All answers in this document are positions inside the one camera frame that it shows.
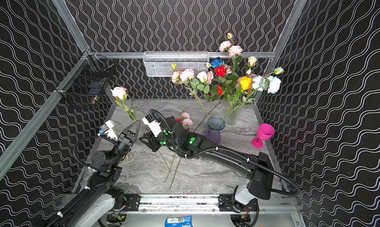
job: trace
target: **blue packet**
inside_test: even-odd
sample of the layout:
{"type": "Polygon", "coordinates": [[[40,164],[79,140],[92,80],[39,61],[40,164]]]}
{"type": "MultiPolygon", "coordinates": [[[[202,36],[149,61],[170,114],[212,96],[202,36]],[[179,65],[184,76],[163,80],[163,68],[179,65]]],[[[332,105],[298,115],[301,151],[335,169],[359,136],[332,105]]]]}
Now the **blue packet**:
{"type": "Polygon", "coordinates": [[[165,227],[193,227],[191,224],[191,216],[166,218],[165,227]]]}

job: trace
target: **marble table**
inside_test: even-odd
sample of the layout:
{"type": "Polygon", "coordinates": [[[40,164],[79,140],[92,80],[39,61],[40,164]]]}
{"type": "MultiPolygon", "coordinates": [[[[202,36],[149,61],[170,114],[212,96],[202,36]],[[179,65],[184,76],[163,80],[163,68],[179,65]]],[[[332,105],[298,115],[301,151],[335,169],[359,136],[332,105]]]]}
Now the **marble table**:
{"type": "MultiPolygon", "coordinates": [[[[149,109],[152,108],[161,112],[165,117],[173,115],[176,118],[179,118],[181,112],[186,111],[194,122],[190,131],[195,129],[206,115],[195,100],[136,100],[132,103],[139,118],[146,116],[149,109]]],[[[204,106],[208,111],[210,110],[209,102],[205,101],[204,106]]],[[[227,104],[222,102],[213,110],[212,115],[222,116],[226,107],[227,104]]],[[[116,108],[112,121],[115,123],[118,133],[133,122],[120,107],[116,108]]],[[[207,119],[198,127],[197,133],[206,134],[206,121],[207,119]]],[[[242,153],[258,155],[259,152],[264,152],[269,154],[266,146],[256,149],[251,144],[251,140],[256,138],[258,128],[259,123],[254,110],[247,106],[240,110],[236,125],[226,125],[223,129],[221,145],[242,153]]],[[[141,123],[141,129],[143,132],[147,132],[149,128],[141,123]]],[[[109,150],[112,146],[103,140],[98,150],[109,150]]],[[[223,194],[232,193],[236,185],[242,184],[246,180],[239,173],[212,161],[195,158],[181,159],[166,147],[161,147],[159,152],[154,153],[139,140],[133,145],[131,154],[130,161],[125,160],[119,165],[123,170],[116,183],[116,186],[124,189],[126,193],[223,194]],[[167,165],[172,166],[168,177],[167,165]]],[[[275,177],[273,188],[280,189],[280,187],[280,181],[275,177]]]]}

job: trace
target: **silver mesh basket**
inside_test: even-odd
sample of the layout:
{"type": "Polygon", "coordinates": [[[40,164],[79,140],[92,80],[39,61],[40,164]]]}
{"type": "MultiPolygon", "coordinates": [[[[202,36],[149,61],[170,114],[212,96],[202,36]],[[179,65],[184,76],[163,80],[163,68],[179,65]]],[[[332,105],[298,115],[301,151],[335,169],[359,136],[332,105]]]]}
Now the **silver mesh basket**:
{"type": "Polygon", "coordinates": [[[171,63],[177,65],[177,69],[190,68],[195,75],[207,71],[206,63],[209,62],[207,51],[145,51],[142,59],[146,75],[149,77],[171,77],[173,69],[171,63]]]}

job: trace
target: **black wire basket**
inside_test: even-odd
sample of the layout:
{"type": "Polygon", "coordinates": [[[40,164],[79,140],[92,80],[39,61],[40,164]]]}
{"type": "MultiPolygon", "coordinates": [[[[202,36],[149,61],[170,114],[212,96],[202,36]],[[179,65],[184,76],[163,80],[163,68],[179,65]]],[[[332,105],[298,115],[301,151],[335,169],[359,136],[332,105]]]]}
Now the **black wire basket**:
{"type": "Polygon", "coordinates": [[[74,108],[96,108],[102,100],[116,63],[104,56],[91,55],[60,94],[74,108]]]}

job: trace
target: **blue rose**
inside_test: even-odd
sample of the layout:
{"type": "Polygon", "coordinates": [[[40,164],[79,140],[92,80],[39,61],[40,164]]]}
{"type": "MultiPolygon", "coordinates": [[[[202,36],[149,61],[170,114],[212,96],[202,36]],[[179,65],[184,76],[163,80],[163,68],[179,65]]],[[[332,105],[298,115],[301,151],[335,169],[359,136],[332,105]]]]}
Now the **blue rose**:
{"type": "Polygon", "coordinates": [[[210,61],[210,64],[214,68],[221,66],[221,64],[222,64],[221,58],[217,57],[217,58],[213,59],[212,61],[210,61]]]}

